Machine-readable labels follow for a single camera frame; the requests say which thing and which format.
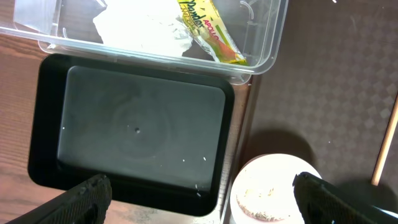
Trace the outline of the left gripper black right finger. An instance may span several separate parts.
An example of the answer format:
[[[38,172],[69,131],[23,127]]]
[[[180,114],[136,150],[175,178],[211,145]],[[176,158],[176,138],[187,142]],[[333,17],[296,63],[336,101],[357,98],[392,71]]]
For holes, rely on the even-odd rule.
[[[306,224],[397,224],[397,215],[356,200],[309,172],[297,174],[293,187]]]

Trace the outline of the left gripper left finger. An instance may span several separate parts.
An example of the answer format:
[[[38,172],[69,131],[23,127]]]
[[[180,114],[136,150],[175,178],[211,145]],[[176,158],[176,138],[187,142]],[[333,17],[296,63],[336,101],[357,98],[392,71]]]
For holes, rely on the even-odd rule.
[[[110,180],[98,174],[7,224],[103,224],[111,200]]]

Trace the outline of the white bowl with food residue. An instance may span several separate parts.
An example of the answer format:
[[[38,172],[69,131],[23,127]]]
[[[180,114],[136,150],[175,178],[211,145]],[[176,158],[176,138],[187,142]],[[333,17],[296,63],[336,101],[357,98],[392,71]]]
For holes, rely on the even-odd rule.
[[[251,159],[232,184],[230,222],[303,224],[293,186],[295,176],[302,172],[321,177],[312,165],[296,156],[264,154]]]

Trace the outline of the yellow green snack wrapper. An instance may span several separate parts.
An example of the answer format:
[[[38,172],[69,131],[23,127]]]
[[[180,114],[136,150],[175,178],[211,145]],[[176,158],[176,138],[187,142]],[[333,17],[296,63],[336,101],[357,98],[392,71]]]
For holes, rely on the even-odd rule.
[[[182,20],[198,45],[214,61],[246,65],[212,0],[178,0]]]

